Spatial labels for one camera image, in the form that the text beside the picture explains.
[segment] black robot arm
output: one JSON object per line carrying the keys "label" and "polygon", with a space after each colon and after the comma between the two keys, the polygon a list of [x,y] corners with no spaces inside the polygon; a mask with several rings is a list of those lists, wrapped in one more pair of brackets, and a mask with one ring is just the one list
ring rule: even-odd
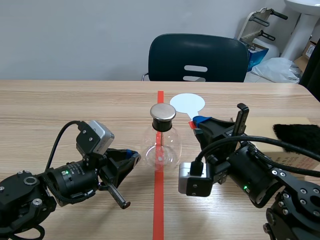
{"label": "black robot arm", "polygon": [[238,107],[236,122],[202,116],[193,119],[194,134],[202,151],[194,162],[180,165],[179,192],[207,197],[213,184],[223,184],[229,176],[256,208],[263,208],[284,186],[272,207],[266,210],[268,223],[263,226],[264,231],[271,240],[320,240],[320,187],[290,174],[320,177],[320,172],[273,162],[250,141],[277,145],[317,161],[320,156],[278,140],[246,136],[249,109],[242,103]]}
{"label": "black robot arm", "polygon": [[[58,142],[72,124],[77,124],[80,134],[76,148],[82,156],[77,162],[50,167]],[[101,123],[83,121],[67,123],[60,131],[50,154],[45,172],[34,175],[19,171],[0,182],[0,240],[23,240],[15,234],[32,228],[43,239],[41,224],[57,203],[63,207],[76,204],[95,195],[96,191],[109,191],[122,209],[130,206],[118,191],[118,186],[141,159],[136,151],[108,148],[114,135]]]}

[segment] white wall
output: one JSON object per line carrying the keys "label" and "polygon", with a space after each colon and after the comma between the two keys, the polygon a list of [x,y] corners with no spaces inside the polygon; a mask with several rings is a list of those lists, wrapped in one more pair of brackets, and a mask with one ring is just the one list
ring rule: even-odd
{"label": "white wall", "polygon": [[0,79],[139,80],[158,35],[233,38],[250,12],[281,1],[1,0]]}
{"label": "white wall", "polygon": [[313,30],[312,33],[312,41],[314,42],[318,42],[320,39],[320,20],[317,22],[317,24],[315,25],[315,28]]}

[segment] white sink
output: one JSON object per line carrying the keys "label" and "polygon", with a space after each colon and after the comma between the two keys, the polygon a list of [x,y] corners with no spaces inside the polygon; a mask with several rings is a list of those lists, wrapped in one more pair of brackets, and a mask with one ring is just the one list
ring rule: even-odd
{"label": "white sink", "polygon": [[293,61],[302,55],[320,18],[320,0],[284,0],[284,2],[289,8],[301,13],[300,20],[281,55]]}
{"label": "white sink", "polygon": [[299,13],[320,16],[320,0],[284,0],[284,2]]}

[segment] black fur cloth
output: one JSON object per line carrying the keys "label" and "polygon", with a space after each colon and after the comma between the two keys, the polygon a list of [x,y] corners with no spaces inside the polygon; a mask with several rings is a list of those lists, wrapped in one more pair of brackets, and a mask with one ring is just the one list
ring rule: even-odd
{"label": "black fur cloth", "polygon": [[317,125],[275,124],[273,130],[279,140],[320,154],[320,127]]}

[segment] black chair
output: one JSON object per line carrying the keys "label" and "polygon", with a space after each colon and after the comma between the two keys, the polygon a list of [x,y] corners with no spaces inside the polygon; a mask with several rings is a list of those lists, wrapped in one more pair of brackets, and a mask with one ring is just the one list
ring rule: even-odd
{"label": "black chair", "polygon": [[236,39],[165,34],[151,44],[148,73],[143,75],[142,81],[148,75],[150,81],[185,81],[197,77],[206,82],[243,83],[248,64],[248,50]]}

